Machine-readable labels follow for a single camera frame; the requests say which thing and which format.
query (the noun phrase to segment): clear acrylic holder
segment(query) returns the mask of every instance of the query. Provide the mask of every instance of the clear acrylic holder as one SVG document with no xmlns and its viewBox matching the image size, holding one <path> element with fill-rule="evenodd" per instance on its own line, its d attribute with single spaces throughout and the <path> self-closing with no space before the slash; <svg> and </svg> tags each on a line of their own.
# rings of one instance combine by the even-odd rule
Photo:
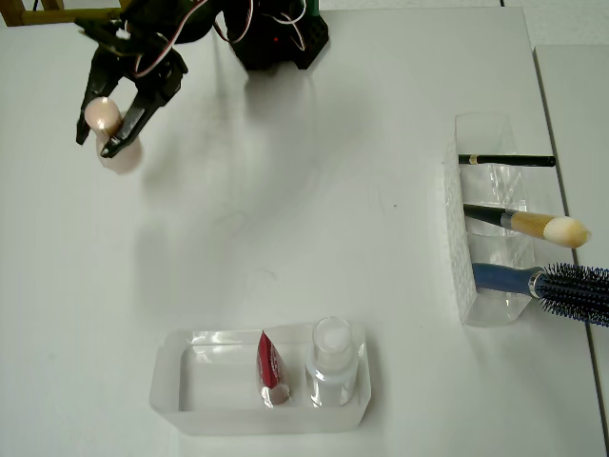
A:
<svg viewBox="0 0 609 457">
<path fill-rule="evenodd" d="M 363 325 L 351 322 L 360 358 L 355 392 L 341 407 L 315 407 L 306 388 L 312 325 L 265 329 L 285 362 L 290 397 L 266 407 L 258 390 L 261 330 L 170 333 L 156 357 L 150 405 L 187 435 L 327 433 L 358 426 L 370 401 Z"/>
<path fill-rule="evenodd" d="M 516 154 L 509 117 L 496 113 L 462 114 L 455 119 L 455 141 L 444 161 L 444 197 L 451 268 L 462 322 L 492 327 L 509 324 L 530 298 L 495 290 L 475 290 L 471 262 L 531 268 L 532 239 L 505 228 L 465 218 L 462 203 L 527 209 L 521 169 L 502 165 L 459 167 L 459 154 Z"/>
</svg>

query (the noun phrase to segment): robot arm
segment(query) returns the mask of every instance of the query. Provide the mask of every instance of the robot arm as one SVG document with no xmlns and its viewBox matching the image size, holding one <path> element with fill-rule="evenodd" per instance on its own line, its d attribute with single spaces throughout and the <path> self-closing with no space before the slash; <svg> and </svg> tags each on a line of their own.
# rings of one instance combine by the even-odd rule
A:
<svg viewBox="0 0 609 457">
<path fill-rule="evenodd" d="M 76 20 L 83 34 L 99 43 L 91 60 L 76 142 L 82 145 L 88 136 L 88 103 L 110 96 L 126 77 L 138 92 L 102 156 L 114 157 L 131 144 L 154 112 L 180 89 L 188 72 L 173 44 L 204 37 L 221 11 L 227 40 L 246 70 L 265 70 L 281 61 L 308 68 L 328 41 L 327 25 L 316 5 L 317 0 L 303 11 L 299 0 L 134 0 L 120 20 Z M 300 20 L 291 19 L 299 15 Z"/>
</svg>

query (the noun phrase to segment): wooden stand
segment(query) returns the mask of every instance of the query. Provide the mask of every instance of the wooden stand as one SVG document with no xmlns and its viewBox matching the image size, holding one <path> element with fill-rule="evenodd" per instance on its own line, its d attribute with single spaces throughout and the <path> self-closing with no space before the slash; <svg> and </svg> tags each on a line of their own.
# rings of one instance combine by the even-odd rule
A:
<svg viewBox="0 0 609 457">
<path fill-rule="evenodd" d="M 63 0 L 41 0 L 44 11 L 27 11 L 21 0 L 0 0 L 0 12 L 9 27 L 34 26 L 38 24 L 55 24 L 74 22 L 77 17 L 87 19 L 118 18 L 121 8 L 103 8 L 90 10 L 64 10 Z M 125 8 L 129 0 L 119 0 Z"/>
</svg>

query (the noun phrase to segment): black bristles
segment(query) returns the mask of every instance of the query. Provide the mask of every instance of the black bristles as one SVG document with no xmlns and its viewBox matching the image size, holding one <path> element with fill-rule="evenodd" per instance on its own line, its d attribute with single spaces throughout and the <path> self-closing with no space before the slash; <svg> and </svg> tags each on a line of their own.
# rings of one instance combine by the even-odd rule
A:
<svg viewBox="0 0 609 457">
<path fill-rule="evenodd" d="M 552 265 L 538 293 L 552 314 L 609 327 L 609 269 Z"/>
</svg>

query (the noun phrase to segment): plastic tray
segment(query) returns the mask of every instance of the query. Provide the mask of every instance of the plastic tray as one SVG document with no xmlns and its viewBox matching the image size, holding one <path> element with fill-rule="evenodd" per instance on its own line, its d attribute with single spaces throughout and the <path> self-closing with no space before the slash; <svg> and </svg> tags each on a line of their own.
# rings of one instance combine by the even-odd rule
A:
<svg viewBox="0 0 609 457">
<path fill-rule="evenodd" d="M 159 348 L 150 405 L 188 435 L 319 433 L 356 427 L 370 400 L 363 326 L 351 322 L 360 364 L 356 391 L 342 407 L 314 407 L 306 389 L 305 352 L 312 325 L 265 329 L 288 370 L 290 398 L 268 408 L 258 391 L 261 330 L 170 333 Z"/>
</svg>

